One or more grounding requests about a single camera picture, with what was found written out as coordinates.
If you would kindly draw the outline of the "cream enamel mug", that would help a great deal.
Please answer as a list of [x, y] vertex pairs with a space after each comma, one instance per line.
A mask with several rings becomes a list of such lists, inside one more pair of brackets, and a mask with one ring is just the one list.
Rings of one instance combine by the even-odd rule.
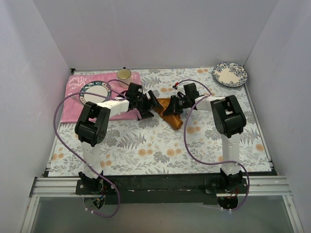
[[132, 72], [127, 68], [120, 69], [117, 72], [117, 80], [122, 88], [126, 88], [132, 82]]

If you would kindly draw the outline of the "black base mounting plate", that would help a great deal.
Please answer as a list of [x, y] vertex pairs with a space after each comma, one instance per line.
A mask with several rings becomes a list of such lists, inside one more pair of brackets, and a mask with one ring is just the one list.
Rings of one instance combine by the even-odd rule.
[[208, 174], [177, 174], [177, 175], [125, 175], [107, 176], [110, 181], [99, 180], [97, 191], [92, 191], [93, 185], [78, 179], [76, 195], [95, 197], [105, 195], [107, 205], [134, 203], [203, 203], [217, 204], [217, 195], [229, 196], [236, 191], [245, 194], [246, 179], [236, 188], [225, 188], [219, 173]]

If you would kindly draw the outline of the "aluminium frame rail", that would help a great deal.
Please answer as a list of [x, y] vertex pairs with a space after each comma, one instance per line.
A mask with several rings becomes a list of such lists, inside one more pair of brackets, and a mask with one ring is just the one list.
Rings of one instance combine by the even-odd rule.
[[41, 197], [76, 197], [77, 177], [35, 178], [29, 195], [28, 206], [21, 233], [30, 233]]

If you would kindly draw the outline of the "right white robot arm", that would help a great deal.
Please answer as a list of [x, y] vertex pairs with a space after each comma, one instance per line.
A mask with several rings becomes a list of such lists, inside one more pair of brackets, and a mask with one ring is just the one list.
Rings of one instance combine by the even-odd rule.
[[223, 148], [223, 160], [219, 178], [215, 182], [209, 182], [207, 187], [215, 190], [223, 190], [231, 193], [242, 184], [242, 171], [239, 165], [240, 140], [243, 129], [246, 126], [246, 118], [236, 96], [214, 98], [200, 95], [196, 84], [184, 85], [185, 93], [178, 92], [171, 96], [164, 116], [179, 115], [184, 109], [212, 112], [217, 132], [221, 136]]

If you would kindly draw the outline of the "green rimmed white plate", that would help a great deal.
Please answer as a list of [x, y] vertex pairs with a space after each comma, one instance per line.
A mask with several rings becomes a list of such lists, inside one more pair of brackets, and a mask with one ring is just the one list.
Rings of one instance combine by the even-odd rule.
[[80, 92], [79, 101], [81, 104], [85, 104], [87, 102], [102, 103], [107, 101], [106, 98], [91, 95], [91, 93], [106, 97], [111, 97], [112, 95], [110, 85], [104, 81], [89, 82], [82, 87]]

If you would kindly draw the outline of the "blue floral plate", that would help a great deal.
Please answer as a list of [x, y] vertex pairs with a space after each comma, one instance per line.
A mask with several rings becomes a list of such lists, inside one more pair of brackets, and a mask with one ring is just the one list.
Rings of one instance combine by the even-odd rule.
[[214, 79], [227, 87], [240, 87], [248, 79], [248, 74], [243, 66], [233, 62], [221, 62], [212, 71]]

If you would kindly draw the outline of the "floral tablecloth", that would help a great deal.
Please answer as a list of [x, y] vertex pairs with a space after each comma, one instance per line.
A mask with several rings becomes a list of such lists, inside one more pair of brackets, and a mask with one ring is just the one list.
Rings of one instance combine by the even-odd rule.
[[[228, 88], [219, 84], [211, 67], [133, 70], [142, 81], [143, 91], [152, 90], [158, 98], [169, 98], [178, 89], [197, 80], [200, 94], [215, 97], [234, 95], [245, 114], [247, 124], [240, 140], [240, 162], [248, 172], [271, 172], [261, 130], [244, 87]], [[185, 110], [184, 125], [173, 129], [159, 114], [137, 121], [112, 120], [101, 146], [104, 175], [143, 175], [219, 172], [223, 160], [221, 136], [213, 115], [208, 111]]]

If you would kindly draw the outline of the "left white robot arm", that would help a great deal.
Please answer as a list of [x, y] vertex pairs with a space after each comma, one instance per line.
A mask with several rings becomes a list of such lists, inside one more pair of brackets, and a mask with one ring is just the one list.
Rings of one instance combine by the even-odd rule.
[[83, 160], [86, 162], [84, 170], [79, 172], [82, 184], [92, 194], [99, 194], [103, 188], [103, 181], [99, 177], [103, 170], [100, 163], [100, 147], [106, 137], [109, 119], [130, 110], [138, 110], [139, 118], [150, 118], [153, 109], [162, 110], [153, 92], [143, 93], [142, 86], [130, 83], [127, 90], [122, 91], [114, 100], [102, 103], [88, 101], [78, 118], [75, 133], [81, 142]]

